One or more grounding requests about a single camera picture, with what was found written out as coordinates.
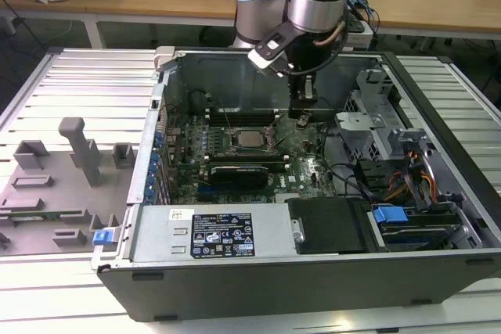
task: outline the warning label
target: warning label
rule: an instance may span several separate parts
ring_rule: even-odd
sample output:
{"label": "warning label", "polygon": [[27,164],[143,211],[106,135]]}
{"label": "warning label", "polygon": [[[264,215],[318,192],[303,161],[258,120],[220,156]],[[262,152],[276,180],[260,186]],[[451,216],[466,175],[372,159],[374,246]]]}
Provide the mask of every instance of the warning label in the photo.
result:
{"label": "warning label", "polygon": [[255,256],[251,213],[195,214],[191,233],[193,258]]}

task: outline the blue latch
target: blue latch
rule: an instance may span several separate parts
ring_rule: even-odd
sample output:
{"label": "blue latch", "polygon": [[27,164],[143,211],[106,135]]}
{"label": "blue latch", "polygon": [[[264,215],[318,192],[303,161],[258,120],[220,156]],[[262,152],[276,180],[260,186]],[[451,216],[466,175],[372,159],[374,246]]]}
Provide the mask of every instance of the blue latch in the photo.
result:
{"label": "blue latch", "polygon": [[92,244],[95,246],[109,246],[113,244],[113,230],[98,230],[94,233]]}
{"label": "blue latch", "polygon": [[373,210],[374,219],[377,223],[408,222],[407,214],[403,207],[378,207]]}

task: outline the aluminum slatted surface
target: aluminum slatted surface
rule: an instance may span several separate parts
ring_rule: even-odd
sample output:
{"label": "aluminum slatted surface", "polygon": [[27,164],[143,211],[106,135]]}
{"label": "aluminum slatted surface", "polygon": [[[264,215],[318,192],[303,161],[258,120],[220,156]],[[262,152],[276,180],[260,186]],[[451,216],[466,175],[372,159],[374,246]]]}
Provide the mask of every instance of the aluminum slatted surface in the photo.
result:
{"label": "aluminum slatted surface", "polygon": [[85,137],[99,149],[115,142],[139,147],[158,74],[153,50],[66,48],[54,60],[31,96],[0,132],[0,190],[17,166],[13,159],[23,140],[41,140],[47,150],[71,150],[59,135],[63,117],[82,117]]}
{"label": "aluminum slatted surface", "polygon": [[[430,100],[492,186],[501,194],[500,113],[449,64],[433,57],[399,56],[399,60]],[[416,114],[402,102],[414,127]]]}

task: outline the wooden desk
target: wooden desk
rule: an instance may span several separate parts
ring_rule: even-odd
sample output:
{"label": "wooden desk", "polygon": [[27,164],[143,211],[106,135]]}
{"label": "wooden desk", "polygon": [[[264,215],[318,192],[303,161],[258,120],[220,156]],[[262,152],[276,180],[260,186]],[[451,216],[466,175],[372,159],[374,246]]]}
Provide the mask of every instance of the wooden desk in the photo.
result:
{"label": "wooden desk", "polygon": [[[93,48],[105,46],[99,21],[232,26],[236,0],[7,0],[27,18],[80,20]],[[380,33],[501,39],[501,0],[369,0]],[[0,16],[12,16],[0,8]]]}
{"label": "wooden desk", "polygon": [[[97,23],[166,23],[232,26],[236,0],[67,0],[48,5],[37,0],[7,0],[26,18],[78,20],[85,24],[93,48],[104,48]],[[13,14],[0,1],[0,16]]]}
{"label": "wooden desk", "polygon": [[369,0],[382,34],[501,39],[501,0]]}

